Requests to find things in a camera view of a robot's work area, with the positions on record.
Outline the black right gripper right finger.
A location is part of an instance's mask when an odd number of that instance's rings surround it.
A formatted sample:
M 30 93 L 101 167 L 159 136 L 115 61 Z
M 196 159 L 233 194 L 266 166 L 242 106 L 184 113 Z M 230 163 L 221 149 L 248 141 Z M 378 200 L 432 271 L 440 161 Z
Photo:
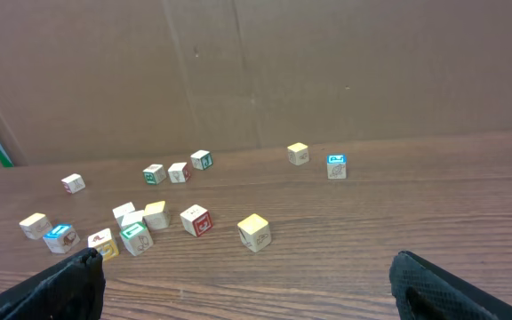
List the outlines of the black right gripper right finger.
M 394 257 L 391 293 L 402 320 L 512 320 L 512 306 L 409 251 Z

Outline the plain I wooden block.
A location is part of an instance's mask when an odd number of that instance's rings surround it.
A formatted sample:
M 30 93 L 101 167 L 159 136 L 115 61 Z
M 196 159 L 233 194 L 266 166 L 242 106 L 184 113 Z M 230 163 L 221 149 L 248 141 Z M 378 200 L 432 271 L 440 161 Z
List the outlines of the plain I wooden block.
M 184 229 L 195 237 L 199 237 L 213 227 L 210 212 L 198 204 L 194 204 L 180 214 Z

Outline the yellow S wooden block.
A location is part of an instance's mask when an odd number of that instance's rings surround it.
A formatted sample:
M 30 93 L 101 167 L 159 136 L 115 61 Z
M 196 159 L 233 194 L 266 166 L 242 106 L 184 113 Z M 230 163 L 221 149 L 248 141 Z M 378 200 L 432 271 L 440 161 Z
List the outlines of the yellow S wooden block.
M 171 214 L 167 211 L 166 202 L 159 201 L 147 204 L 144 209 L 143 219 L 149 229 L 159 230 L 168 228 L 171 223 Z

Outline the green L wooden block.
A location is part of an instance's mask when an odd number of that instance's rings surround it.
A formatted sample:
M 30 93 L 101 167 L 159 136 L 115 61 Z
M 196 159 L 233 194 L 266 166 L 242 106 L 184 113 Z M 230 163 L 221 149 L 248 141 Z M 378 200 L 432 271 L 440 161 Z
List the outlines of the green L wooden block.
M 143 222 L 131 224 L 121 231 L 120 236 L 125 248 L 133 256 L 144 253 L 154 244 L 149 230 Z

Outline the red bird yellow block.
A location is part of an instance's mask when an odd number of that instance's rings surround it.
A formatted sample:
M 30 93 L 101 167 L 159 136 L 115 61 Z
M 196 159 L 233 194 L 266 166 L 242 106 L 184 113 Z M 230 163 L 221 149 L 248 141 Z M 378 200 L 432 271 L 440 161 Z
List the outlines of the red bird yellow block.
M 102 229 L 87 238 L 88 246 L 101 254 L 104 261 L 119 255 L 116 239 L 110 228 Z

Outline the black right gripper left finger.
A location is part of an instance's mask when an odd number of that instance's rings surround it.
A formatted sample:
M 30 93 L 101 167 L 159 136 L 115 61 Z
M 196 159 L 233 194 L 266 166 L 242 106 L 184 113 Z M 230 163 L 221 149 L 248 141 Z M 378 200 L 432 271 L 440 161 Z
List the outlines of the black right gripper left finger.
M 85 248 L 0 293 L 0 320 L 99 320 L 105 288 L 103 257 Z

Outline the yellow top duck block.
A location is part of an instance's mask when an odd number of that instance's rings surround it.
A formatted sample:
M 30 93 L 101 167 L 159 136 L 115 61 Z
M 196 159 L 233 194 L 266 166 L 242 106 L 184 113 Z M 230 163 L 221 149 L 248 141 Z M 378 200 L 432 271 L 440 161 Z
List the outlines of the yellow top duck block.
M 252 252 L 259 252 L 272 242 L 268 221 L 257 213 L 238 222 L 237 230 L 242 244 Z

